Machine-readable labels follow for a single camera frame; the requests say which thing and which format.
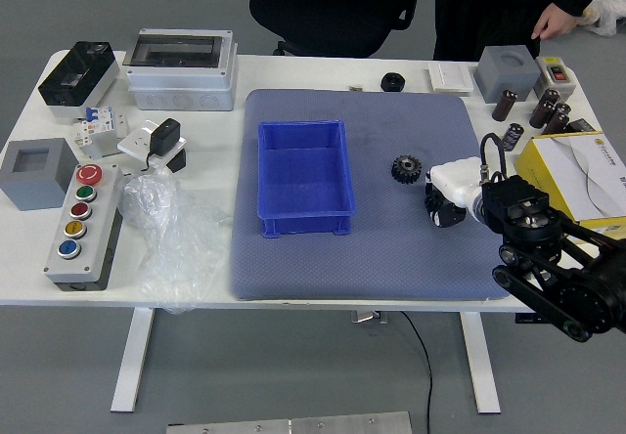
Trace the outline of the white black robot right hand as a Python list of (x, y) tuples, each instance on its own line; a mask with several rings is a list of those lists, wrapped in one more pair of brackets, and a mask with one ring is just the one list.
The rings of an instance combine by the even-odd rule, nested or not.
[(465, 220), (467, 213), (483, 223), (481, 161), (473, 156), (432, 166), (426, 173), (425, 208), (436, 227)]

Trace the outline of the person's left hand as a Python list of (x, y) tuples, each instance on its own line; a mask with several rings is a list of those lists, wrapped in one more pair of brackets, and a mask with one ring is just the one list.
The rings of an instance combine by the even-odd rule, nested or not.
[(578, 16), (572, 16), (552, 3), (540, 15), (535, 23), (531, 38), (548, 41), (563, 36), (573, 30), (579, 21)]

